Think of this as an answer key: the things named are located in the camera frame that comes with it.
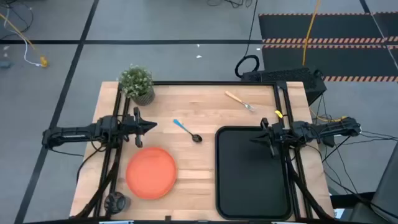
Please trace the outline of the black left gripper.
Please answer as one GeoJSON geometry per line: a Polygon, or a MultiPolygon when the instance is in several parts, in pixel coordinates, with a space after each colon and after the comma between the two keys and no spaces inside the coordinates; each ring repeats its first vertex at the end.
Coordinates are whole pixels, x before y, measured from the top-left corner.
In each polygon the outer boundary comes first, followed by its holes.
{"type": "Polygon", "coordinates": [[[122,115],[121,121],[121,133],[126,137],[126,141],[129,140],[130,134],[135,134],[135,145],[138,148],[143,146],[141,141],[141,135],[145,135],[148,131],[157,126],[157,123],[152,121],[145,121],[141,118],[141,112],[138,107],[133,108],[133,115],[125,114],[122,115]]]}

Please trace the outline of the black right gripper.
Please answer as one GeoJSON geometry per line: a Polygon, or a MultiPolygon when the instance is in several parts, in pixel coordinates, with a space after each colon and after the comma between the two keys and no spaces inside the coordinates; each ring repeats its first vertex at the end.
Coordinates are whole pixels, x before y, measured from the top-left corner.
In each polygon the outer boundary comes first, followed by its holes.
{"type": "Polygon", "coordinates": [[[284,158],[283,149],[285,130],[280,123],[270,125],[267,118],[261,119],[261,128],[264,131],[260,136],[251,138],[250,141],[263,147],[268,147],[272,158],[284,158]]]}

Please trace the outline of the orange round plate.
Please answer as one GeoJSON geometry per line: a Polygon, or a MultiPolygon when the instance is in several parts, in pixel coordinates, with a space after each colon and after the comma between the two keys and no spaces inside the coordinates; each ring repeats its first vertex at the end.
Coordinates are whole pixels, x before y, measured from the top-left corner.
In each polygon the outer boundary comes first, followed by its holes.
{"type": "Polygon", "coordinates": [[[159,147],[147,147],[135,153],[126,168],[126,183],[138,198],[156,200],[166,195],[177,180],[173,157],[159,147]]]}

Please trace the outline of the black rectangular tray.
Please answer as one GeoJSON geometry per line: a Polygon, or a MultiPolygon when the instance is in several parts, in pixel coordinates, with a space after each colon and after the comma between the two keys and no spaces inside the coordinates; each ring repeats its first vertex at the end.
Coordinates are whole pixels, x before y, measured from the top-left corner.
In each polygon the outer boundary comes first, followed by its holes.
{"type": "Polygon", "coordinates": [[[215,134],[216,209],[227,220],[286,220],[292,215],[282,158],[253,143],[255,126],[223,126],[215,134]]]}

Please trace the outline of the fork with orange handle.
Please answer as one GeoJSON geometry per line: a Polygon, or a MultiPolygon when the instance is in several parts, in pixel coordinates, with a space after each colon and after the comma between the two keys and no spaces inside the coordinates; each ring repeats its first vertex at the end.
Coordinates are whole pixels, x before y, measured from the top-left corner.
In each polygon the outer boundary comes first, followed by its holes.
{"type": "Polygon", "coordinates": [[[254,111],[255,108],[247,103],[245,103],[243,100],[241,100],[240,98],[238,98],[237,96],[235,96],[234,94],[232,94],[229,91],[225,91],[225,94],[227,96],[229,96],[230,98],[236,100],[237,102],[241,103],[246,109],[248,109],[249,111],[254,111]]]}

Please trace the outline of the spoon with blue handle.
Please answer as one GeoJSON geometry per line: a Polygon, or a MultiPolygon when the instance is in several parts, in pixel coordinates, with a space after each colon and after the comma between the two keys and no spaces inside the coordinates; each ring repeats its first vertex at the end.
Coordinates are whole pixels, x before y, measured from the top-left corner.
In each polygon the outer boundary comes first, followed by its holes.
{"type": "Polygon", "coordinates": [[[202,142],[203,139],[200,135],[191,133],[179,120],[174,119],[173,122],[174,122],[174,124],[176,124],[177,126],[182,128],[184,131],[186,131],[188,134],[190,134],[192,137],[192,141],[194,141],[196,143],[202,142]]]}

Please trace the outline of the dark round cup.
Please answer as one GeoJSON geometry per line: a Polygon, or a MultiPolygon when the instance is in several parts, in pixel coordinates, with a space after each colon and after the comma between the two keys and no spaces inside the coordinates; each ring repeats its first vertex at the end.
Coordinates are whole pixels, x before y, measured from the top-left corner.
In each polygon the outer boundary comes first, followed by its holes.
{"type": "Polygon", "coordinates": [[[107,215],[115,215],[126,211],[130,204],[129,197],[121,192],[112,192],[104,200],[104,209],[107,215]]]}

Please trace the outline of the small potted green plant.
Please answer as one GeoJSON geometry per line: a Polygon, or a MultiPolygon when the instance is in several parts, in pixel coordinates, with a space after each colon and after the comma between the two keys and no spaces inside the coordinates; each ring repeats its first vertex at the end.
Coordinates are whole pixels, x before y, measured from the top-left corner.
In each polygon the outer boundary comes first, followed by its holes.
{"type": "Polygon", "coordinates": [[[147,106],[155,98],[152,74],[145,67],[130,65],[121,73],[119,83],[124,96],[139,106],[147,106]]]}

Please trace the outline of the dark chair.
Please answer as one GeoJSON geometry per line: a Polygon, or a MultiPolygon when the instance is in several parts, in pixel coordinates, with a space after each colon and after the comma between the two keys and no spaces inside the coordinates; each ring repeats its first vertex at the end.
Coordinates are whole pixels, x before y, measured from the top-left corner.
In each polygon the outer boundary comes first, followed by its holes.
{"type": "Polygon", "coordinates": [[[372,224],[398,224],[398,145],[395,146],[381,181],[376,189],[373,204],[396,216],[394,218],[375,206],[358,203],[349,218],[351,222],[372,224]]]}

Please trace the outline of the black hazard-striped floor mat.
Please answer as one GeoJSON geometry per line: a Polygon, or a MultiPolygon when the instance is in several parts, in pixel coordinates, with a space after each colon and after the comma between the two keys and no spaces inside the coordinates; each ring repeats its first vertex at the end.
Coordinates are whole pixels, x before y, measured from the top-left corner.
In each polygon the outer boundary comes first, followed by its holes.
{"type": "Polygon", "coordinates": [[[398,83],[398,12],[260,14],[267,70],[317,68],[327,82],[398,83]]]}

